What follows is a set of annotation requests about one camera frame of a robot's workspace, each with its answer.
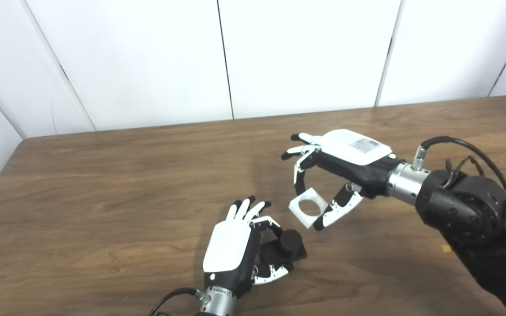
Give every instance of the wooden table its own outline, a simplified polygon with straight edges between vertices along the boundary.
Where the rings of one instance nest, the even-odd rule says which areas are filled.
[[[287,209],[293,162],[279,157],[293,133],[339,128],[409,159],[426,138],[458,136],[506,175],[506,97],[30,138],[0,174],[0,316],[146,315],[172,289],[202,287],[213,226],[250,194],[302,233],[308,258],[240,299],[237,315],[506,315],[393,198],[365,200],[322,232],[301,226]],[[435,146],[425,167],[467,154]],[[317,168],[306,181],[327,200],[345,182]],[[164,306],[199,307],[183,296]]]

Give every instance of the label sticker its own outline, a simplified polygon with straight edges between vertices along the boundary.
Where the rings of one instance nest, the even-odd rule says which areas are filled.
[[[380,147],[380,145],[381,144],[375,140],[371,140],[370,138],[363,138],[361,140],[353,142],[349,146],[355,148],[356,150],[362,152],[363,154],[366,154],[367,152],[373,150],[374,148]]]

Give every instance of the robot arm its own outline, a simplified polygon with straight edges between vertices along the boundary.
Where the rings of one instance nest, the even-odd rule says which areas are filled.
[[[399,159],[388,146],[349,130],[334,130],[324,136],[297,134],[304,146],[294,147],[283,160],[301,155],[295,164],[297,198],[289,208],[308,228],[322,230],[350,212],[362,197],[392,196],[415,206],[425,224],[437,229],[483,289],[506,307],[506,180],[493,162],[475,146],[442,136],[423,142],[413,164]],[[428,148],[439,142],[465,146],[494,170],[504,188],[485,176],[469,176],[461,165],[430,172],[422,168]],[[346,184],[327,204],[313,188],[305,190],[305,170],[319,166],[341,176]],[[320,216],[307,216],[300,200],[313,200]]]
[[[253,285],[277,280],[293,270],[293,261],[307,256],[295,230],[283,230],[269,216],[259,216],[270,202],[251,209],[254,196],[237,200],[225,221],[212,232],[203,261],[205,294],[195,316],[231,316],[237,300]],[[261,244],[261,233],[269,228],[276,240]],[[259,254],[260,264],[255,264]]]

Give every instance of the silver cylindrical joint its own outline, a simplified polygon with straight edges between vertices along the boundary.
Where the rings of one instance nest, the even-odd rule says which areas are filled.
[[[237,297],[231,290],[223,287],[211,286],[207,288],[202,299],[201,312],[209,312],[218,316],[231,316]]]
[[[415,158],[413,159],[413,170],[419,171],[423,169],[423,163],[425,161],[425,156],[427,155],[427,150],[419,145],[417,148],[417,152],[415,153]]]
[[[416,197],[429,174],[428,170],[415,170],[411,164],[402,162],[396,166],[388,178],[388,194],[415,205]]]

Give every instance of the black cable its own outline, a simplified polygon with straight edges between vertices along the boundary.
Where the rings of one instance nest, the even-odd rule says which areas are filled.
[[[497,176],[497,178],[501,182],[502,187],[506,190],[506,178],[502,174],[501,170],[499,170],[497,165],[494,164],[494,162],[483,151],[481,151],[476,146],[466,142],[465,140],[460,140],[458,138],[454,138],[454,137],[450,137],[450,136],[438,136],[438,137],[433,137],[433,138],[430,138],[429,140],[422,142],[421,147],[423,147],[424,150],[428,150],[430,148],[430,146],[432,146],[434,144],[441,144],[441,143],[458,144],[460,146],[464,146],[464,147],[468,148],[469,150],[471,150],[472,152],[474,152],[475,154],[480,156],[480,158],[489,166],[489,168],[491,170],[493,170],[493,172],[495,173],[495,175]]]
[[[443,188],[449,188],[454,183],[454,181],[460,175],[460,170],[462,170],[462,167],[464,167],[464,164],[466,164],[468,161],[476,166],[477,172],[480,174],[480,176],[485,176],[485,172],[480,166],[480,163],[477,162],[477,160],[472,156],[467,156],[464,158],[464,160],[462,160],[454,170],[452,170],[452,163],[450,162],[450,159],[446,159],[446,170],[448,171],[448,174],[450,174],[450,177],[448,178],[448,181],[442,185]]]
[[[163,298],[161,300],[159,300],[159,302],[157,302],[157,304],[155,304],[155,306],[151,309],[151,312],[149,312],[148,316],[157,316],[157,315],[169,316],[169,314],[167,314],[165,312],[158,312],[156,314],[157,310],[163,305],[163,303],[165,303],[167,300],[169,300],[170,298],[172,298],[175,295],[189,294],[191,296],[194,296],[199,291],[200,291],[199,289],[192,288],[192,287],[178,288],[178,289],[174,290],[173,292],[163,296]]]

